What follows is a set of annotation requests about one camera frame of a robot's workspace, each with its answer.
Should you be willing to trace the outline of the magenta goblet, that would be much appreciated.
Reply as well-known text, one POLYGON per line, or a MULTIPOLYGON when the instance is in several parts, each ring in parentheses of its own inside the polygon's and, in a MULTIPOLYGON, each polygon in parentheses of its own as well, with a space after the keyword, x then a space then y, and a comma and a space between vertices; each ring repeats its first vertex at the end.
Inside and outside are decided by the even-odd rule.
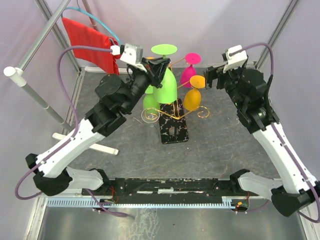
POLYGON ((190 52, 185 56, 185 61, 188 64, 180 77, 180 84, 185 88, 192 88, 190 84, 190 78, 197 74, 194 65, 197 65, 201 62, 201 56, 197 53, 190 52))

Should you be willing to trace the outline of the green goblet front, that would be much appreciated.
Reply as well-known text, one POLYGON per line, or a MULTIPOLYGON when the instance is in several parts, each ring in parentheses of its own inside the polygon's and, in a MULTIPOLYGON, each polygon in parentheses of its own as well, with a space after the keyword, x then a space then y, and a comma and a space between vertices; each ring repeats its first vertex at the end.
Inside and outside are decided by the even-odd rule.
MULTIPOLYGON (((168 55, 174 54, 177 50, 178 48, 175 45, 168 43, 158 44, 151 48, 154 54, 162 55, 164 59, 167 59, 168 55)), ((153 87, 153 97, 155 101, 160 104, 173 103, 178 97, 178 89, 176 77, 169 67, 165 68, 161 84, 161 88, 153 87)))

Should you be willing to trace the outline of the green goblet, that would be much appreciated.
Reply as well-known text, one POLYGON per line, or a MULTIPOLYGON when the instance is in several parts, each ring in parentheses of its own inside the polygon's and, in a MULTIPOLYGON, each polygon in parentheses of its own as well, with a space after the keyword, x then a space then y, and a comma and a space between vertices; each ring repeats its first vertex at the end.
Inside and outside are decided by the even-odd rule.
POLYGON ((145 90, 145 96, 143 98, 143 108, 155 108, 157 110, 160 109, 160 104, 154 98, 153 87, 151 85, 149 85, 145 90))
MULTIPOLYGON (((154 54, 162 55, 164 59, 167 59, 168 55, 174 54, 177 50, 178 48, 175 45, 168 43, 158 44, 151 48, 154 54)), ((153 87, 153 97, 155 101, 160 104, 173 103, 178 97, 178 89, 176 77, 169 67, 165 68, 161 84, 161 88, 153 87)))

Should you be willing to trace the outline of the gold wine glass rack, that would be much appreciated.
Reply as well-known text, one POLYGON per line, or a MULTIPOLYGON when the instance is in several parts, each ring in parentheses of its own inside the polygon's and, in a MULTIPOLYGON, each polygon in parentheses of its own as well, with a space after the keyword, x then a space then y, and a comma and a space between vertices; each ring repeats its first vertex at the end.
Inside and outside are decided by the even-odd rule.
POLYGON ((185 117, 188 114, 197 112, 199 118, 209 117, 210 112, 205 106, 197 107, 188 111, 183 106, 185 95, 192 88, 177 85, 177 99, 170 104, 161 104, 158 109, 160 117, 158 120, 160 140, 163 144, 184 143, 189 140, 189 133, 185 117))

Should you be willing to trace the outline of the clear wine glass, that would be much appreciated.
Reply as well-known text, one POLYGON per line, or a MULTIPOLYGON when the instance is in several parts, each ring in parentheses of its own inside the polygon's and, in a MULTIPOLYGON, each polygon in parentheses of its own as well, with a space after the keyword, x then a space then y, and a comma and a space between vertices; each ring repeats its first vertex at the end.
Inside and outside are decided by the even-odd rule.
POLYGON ((141 113, 142 120, 147 124, 147 139, 156 144, 160 141, 158 120, 160 112, 154 107, 145 108, 141 113))

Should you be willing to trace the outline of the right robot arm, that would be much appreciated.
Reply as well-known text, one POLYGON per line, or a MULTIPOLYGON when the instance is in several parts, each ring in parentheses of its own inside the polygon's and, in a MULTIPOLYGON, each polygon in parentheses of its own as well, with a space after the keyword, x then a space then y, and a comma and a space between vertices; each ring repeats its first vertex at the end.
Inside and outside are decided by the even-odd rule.
POLYGON ((208 67, 205 86, 223 89, 237 109, 240 123, 263 147, 280 179, 273 180, 242 169, 230 176, 229 191, 236 196, 243 192, 257 194, 272 202, 285 217, 320 203, 320 182, 303 165, 284 133, 280 119, 271 107, 269 90, 273 76, 264 80, 257 69, 245 66, 224 71, 223 66, 208 67))

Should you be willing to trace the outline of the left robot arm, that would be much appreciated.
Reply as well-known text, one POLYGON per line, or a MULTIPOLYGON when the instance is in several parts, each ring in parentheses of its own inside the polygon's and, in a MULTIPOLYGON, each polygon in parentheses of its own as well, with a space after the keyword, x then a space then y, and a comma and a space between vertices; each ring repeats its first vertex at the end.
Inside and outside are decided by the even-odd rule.
POLYGON ((78 126, 46 152, 29 154, 26 161, 33 170, 36 187, 47 196, 67 189, 89 189, 99 195, 110 191, 111 182, 102 169, 79 170, 69 164, 93 144, 103 140, 125 123, 149 86, 161 88, 168 58, 142 59, 143 69, 127 65, 131 76, 123 81, 117 74, 107 74, 95 88, 99 102, 90 109, 78 126))

